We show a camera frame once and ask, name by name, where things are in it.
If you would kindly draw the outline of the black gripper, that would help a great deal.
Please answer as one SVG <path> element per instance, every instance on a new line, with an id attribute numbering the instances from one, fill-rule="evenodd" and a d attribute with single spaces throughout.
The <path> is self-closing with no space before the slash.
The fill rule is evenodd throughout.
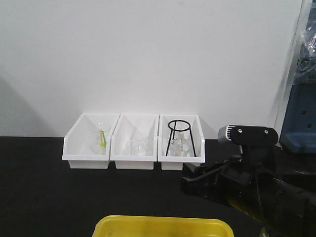
<path id="1" fill-rule="evenodd" d="M 181 191 L 224 205 L 275 205 L 279 174 L 275 146 L 242 146 L 229 161 L 195 166 L 184 163 Z"/>

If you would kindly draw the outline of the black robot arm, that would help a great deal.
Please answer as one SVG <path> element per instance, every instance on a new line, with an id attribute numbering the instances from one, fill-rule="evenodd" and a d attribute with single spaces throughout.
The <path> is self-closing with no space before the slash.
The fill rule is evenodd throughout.
<path id="1" fill-rule="evenodd" d="M 244 146 L 210 166 L 185 163 L 181 191 L 233 207 L 284 237 L 316 234 L 316 157 Z"/>

